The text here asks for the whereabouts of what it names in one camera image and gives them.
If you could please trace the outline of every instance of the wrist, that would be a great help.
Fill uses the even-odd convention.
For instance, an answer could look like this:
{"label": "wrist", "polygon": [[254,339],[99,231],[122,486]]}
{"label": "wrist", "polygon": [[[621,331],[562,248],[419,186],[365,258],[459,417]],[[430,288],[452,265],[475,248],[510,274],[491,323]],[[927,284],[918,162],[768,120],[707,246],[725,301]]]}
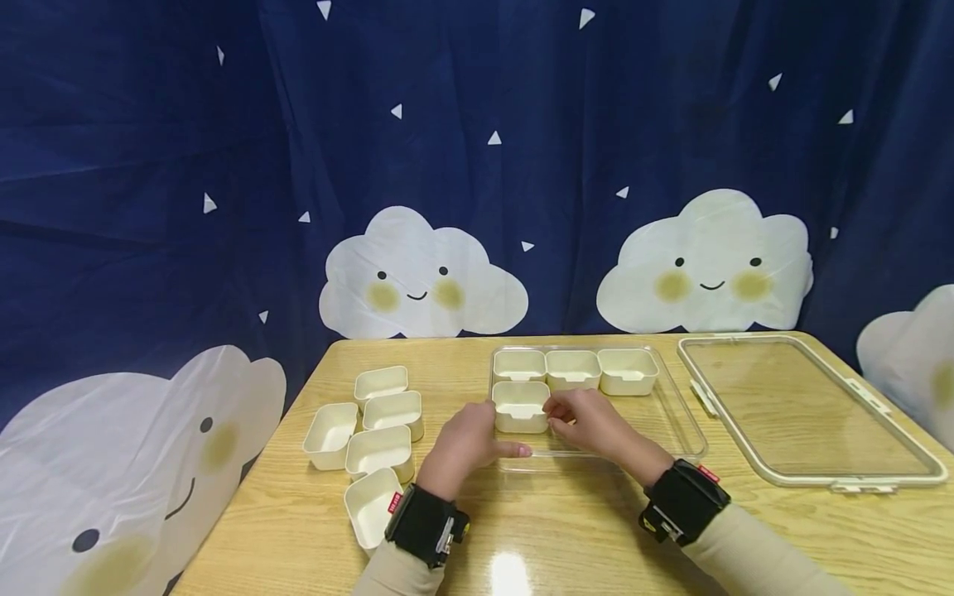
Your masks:
{"label": "wrist", "polygon": [[616,462],[643,488],[653,486],[674,463],[668,451],[638,433],[624,444]]}
{"label": "wrist", "polygon": [[459,469],[444,463],[432,452],[424,458],[415,484],[450,503],[457,500],[465,479]]}

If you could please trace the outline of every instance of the red tag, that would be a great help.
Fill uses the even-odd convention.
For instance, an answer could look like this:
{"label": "red tag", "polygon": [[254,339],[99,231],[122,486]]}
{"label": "red tag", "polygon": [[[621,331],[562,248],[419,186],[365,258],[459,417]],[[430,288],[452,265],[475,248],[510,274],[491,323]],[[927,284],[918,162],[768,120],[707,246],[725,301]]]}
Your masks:
{"label": "red tag", "polygon": [[704,466],[704,465],[701,465],[701,466],[699,467],[699,471],[702,472],[703,474],[705,474],[705,475],[706,475],[706,478],[708,478],[708,479],[711,480],[712,482],[718,484],[718,476],[716,476],[715,474],[713,474],[712,471],[711,471],[709,468],[707,468],[707,467]]}
{"label": "red tag", "polygon": [[394,513],[394,510],[398,508],[398,503],[401,502],[402,496],[399,492],[394,493],[394,496],[391,497],[391,504],[387,506],[388,513]]}

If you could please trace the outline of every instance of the hand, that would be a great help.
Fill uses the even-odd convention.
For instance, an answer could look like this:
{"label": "hand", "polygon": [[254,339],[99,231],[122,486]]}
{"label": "hand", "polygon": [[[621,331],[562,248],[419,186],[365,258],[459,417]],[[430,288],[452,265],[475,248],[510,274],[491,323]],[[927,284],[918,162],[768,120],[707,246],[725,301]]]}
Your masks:
{"label": "hand", "polygon": [[417,485],[427,492],[454,501],[470,473],[498,458],[527,458],[529,446],[496,441],[492,401],[468,403],[447,421],[418,472]]}
{"label": "hand", "polygon": [[616,463],[643,486],[652,486],[673,466],[672,455],[636,432],[595,389],[554,393],[543,410],[558,437]]}

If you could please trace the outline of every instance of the yellow cheek blush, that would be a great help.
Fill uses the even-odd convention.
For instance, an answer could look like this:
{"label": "yellow cheek blush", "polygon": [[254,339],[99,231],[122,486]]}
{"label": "yellow cheek blush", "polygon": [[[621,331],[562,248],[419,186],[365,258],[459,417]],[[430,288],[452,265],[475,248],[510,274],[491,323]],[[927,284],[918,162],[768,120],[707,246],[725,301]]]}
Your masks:
{"label": "yellow cheek blush", "polygon": [[89,552],[77,554],[88,558],[60,590],[60,596],[126,596],[146,575],[153,557],[153,541],[134,535],[105,545],[96,545]]}
{"label": "yellow cheek blush", "polygon": [[222,469],[232,459],[238,442],[239,430],[234,424],[225,424],[214,430],[202,449],[202,471],[215,474]]}
{"label": "yellow cheek blush", "polygon": [[441,279],[434,284],[434,301],[448,311],[464,307],[464,288],[453,279]]}
{"label": "yellow cheek blush", "polygon": [[689,276],[675,269],[656,279],[655,292],[660,300],[672,304],[687,297],[691,285]]}
{"label": "yellow cheek blush", "polygon": [[954,405],[954,360],[943,361],[931,375],[931,397],[939,410]]}
{"label": "yellow cheek blush", "polygon": [[732,291],[743,302],[755,302],[765,298],[772,291],[772,286],[772,278],[758,271],[740,273],[732,280]]}
{"label": "yellow cheek blush", "polygon": [[398,291],[386,281],[375,281],[369,285],[364,298],[371,308],[379,313],[393,313],[401,303]]}

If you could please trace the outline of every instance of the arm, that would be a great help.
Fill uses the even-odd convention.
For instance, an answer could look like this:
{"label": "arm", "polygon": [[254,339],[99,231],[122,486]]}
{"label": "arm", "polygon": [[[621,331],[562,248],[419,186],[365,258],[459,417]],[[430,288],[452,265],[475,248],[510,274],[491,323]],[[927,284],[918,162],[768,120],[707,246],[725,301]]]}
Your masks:
{"label": "arm", "polygon": [[[652,489],[674,464],[672,455],[629,426],[598,391],[554,394],[544,409],[553,432],[617,463],[644,488]],[[683,552],[732,594],[851,593],[768,526],[733,504],[718,512]]]}
{"label": "arm", "polygon": [[850,594],[745,509],[730,504],[682,551],[731,594]]}
{"label": "arm", "polygon": [[[457,500],[471,472],[498,458],[525,458],[530,448],[493,437],[493,402],[468,403],[441,429],[418,471],[417,486],[448,503]],[[382,542],[364,568],[352,596],[433,596],[444,580],[444,568],[429,569],[424,561]]]}

